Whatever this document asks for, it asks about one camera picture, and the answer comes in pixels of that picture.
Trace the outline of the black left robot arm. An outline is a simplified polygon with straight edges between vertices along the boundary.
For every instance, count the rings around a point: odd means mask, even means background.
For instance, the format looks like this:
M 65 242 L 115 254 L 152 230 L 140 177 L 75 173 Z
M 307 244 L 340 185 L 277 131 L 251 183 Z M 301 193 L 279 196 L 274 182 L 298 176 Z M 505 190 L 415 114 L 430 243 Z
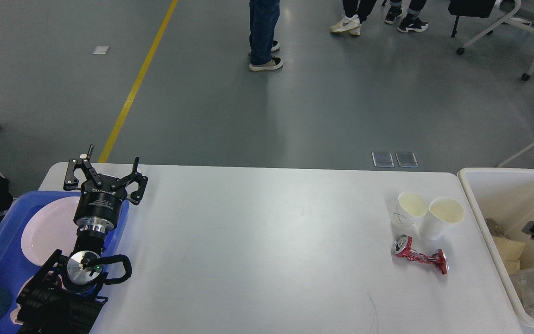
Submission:
M 127 256 L 104 255 L 105 241 L 117 228 L 123 203 L 142 201 L 148 178 L 138 171 L 139 158 L 125 177 L 98 173 L 91 163 L 94 148 L 69 161 L 63 185 L 80 191 L 74 249 L 68 256 L 55 250 L 19 292 L 20 334 L 88 334 L 108 301 L 99 296 L 102 287 L 132 275 Z

